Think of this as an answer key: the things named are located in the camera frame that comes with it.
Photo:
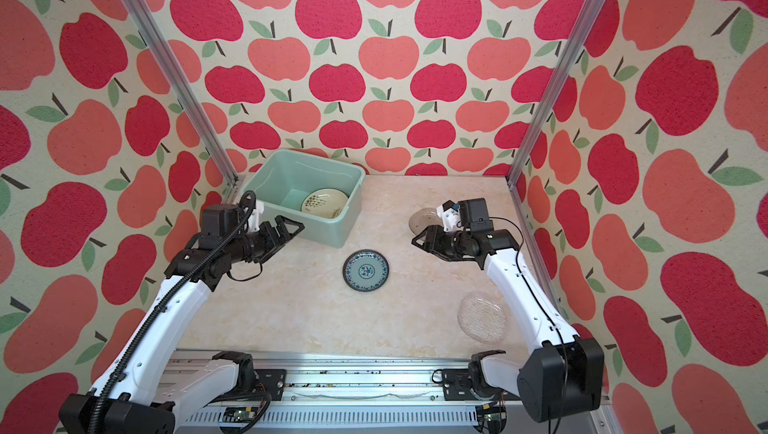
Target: wall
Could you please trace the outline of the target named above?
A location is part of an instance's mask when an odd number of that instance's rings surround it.
[[[222,186],[118,0],[0,0],[0,18],[0,432],[49,433]]]
[[[768,0],[608,2],[518,180],[530,227],[624,432],[768,429]]]
[[[299,148],[372,174],[504,175],[582,1],[169,0],[156,19],[201,55],[192,87],[228,113],[238,171]]]

